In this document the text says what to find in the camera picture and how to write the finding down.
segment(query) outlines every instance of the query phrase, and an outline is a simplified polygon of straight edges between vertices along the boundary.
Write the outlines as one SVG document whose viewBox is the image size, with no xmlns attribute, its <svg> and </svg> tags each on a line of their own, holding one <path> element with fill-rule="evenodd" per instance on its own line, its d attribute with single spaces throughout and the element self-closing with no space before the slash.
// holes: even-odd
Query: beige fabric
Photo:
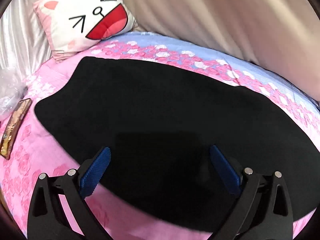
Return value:
<svg viewBox="0 0 320 240">
<path fill-rule="evenodd" d="M 320 21 L 307 0 L 124 0 L 140 29 L 253 61 L 320 100 Z"/>
</svg>

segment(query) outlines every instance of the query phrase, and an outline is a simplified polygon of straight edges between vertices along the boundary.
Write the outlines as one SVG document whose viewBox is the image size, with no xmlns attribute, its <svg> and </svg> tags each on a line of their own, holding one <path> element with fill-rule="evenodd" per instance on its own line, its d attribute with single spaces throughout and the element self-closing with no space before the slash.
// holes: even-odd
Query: pink rose pattern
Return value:
<svg viewBox="0 0 320 240">
<path fill-rule="evenodd" d="M 263 84 L 247 73 L 247 75 L 245 75 L 239 70 L 232 69 L 232 67 L 224 60 L 203 60 L 191 52 L 181 53 L 178 51 L 170 51 L 164 45 L 140 47 L 137 45 L 137 42 L 128 42 L 126 44 L 118 41 L 107 41 L 95 46 L 94 49 L 99 49 L 101 51 L 98 54 L 95 53 L 96 57 L 115 59 L 131 58 L 155 61 L 210 76 L 222 82 L 246 86 L 259 93 L 262 93 L 263 89 L 264 94 L 266 95 L 267 92 L 268 94 L 266 96 L 279 107 L 289 112 L 297 123 L 303 124 L 305 129 L 310 127 L 313 128 L 320 135 L 320 119 L 313 112 L 302 105 L 297 104 L 274 86 Z M 40 78 L 40 75 L 36 73 L 33 78 L 38 79 Z M 37 95 L 27 95 L 27 97 L 35 99 Z M 32 108 L 20 128 L 20 135 L 17 137 L 10 160 L 0 160 L 1 188 L 4 192 L 7 205 L 12 213 L 14 213 L 14 206 L 17 206 L 17 202 L 20 201 L 20 205 L 18 206 L 21 207 L 22 214 L 19 216 L 14 214 L 14 218 L 25 234 L 27 230 L 31 194 L 38 176 L 42 172 L 40 169 L 37 169 L 37 167 L 32 167 L 32 153 L 28 152 L 26 146 L 28 145 L 28 140 L 31 140 L 29 139 L 32 133 L 31 120 L 36 118 L 31 111 Z M 5 125 L 6 124 L 4 123 L 1 124 L 0 137 L 4 132 Z M 63 175 L 69 168 L 71 167 L 66 163 L 53 167 L 52 175 Z M 107 226 L 109 218 L 104 206 L 94 198 L 94 195 L 89 197 L 86 201 L 99 222 L 104 227 Z"/>
</svg>

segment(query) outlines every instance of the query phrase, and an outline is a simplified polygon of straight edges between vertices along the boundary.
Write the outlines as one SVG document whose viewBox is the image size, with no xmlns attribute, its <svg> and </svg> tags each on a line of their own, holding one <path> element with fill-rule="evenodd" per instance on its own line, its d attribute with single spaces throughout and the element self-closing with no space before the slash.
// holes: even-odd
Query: floral bedsheet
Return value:
<svg viewBox="0 0 320 240">
<path fill-rule="evenodd" d="M 188 42 L 154 33 L 127 33 L 103 41 L 62 63 L 57 64 L 51 59 L 26 80 L 26 98 L 32 98 L 33 104 L 17 135 L 10 160 L 0 159 L 0 186 L 14 219 L 26 235 L 30 199 L 39 174 L 46 172 L 49 176 L 58 176 L 79 167 L 41 126 L 33 109 L 39 100 L 52 95 L 68 82 L 85 56 L 155 61 L 207 75 L 231 86 L 246 86 L 282 108 L 320 149 L 319 110 L 312 99 L 286 80 L 248 62 Z M 0 136 L 5 125 L 6 122 L 0 127 Z M 72 228 L 80 233 L 66 200 L 61 198 L 61 201 Z M 150 217 L 100 185 L 86 201 L 116 240 L 205 240 L 210 235 Z M 294 236 L 312 214 L 294 223 Z"/>
</svg>

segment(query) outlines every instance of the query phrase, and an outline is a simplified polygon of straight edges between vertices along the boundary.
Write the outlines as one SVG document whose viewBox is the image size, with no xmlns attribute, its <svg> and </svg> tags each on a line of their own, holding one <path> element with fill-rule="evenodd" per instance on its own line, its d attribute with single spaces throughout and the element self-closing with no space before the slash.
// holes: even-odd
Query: cat face pillow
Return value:
<svg viewBox="0 0 320 240">
<path fill-rule="evenodd" d="M 122 0 L 40 0 L 34 11 L 57 62 L 135 25 Z"/>
</svg>

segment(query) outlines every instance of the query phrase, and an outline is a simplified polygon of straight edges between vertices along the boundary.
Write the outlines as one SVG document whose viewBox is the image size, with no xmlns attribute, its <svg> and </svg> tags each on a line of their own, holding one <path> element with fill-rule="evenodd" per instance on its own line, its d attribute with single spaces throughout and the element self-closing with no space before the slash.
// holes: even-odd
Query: pillow cover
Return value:
<svg viewBox="0 0 320 240">
<path fill-rule="evenodd" d="M 130 31 L 135 24 L 122 0 L 40 0 L 34 11 L 57 62 Z"/>
<path fill-rule="evenodd" d="M 308 0 L 124 0 L 139 29 L 276 72 L 320 100 L 320 21 Z"/>
</svg>

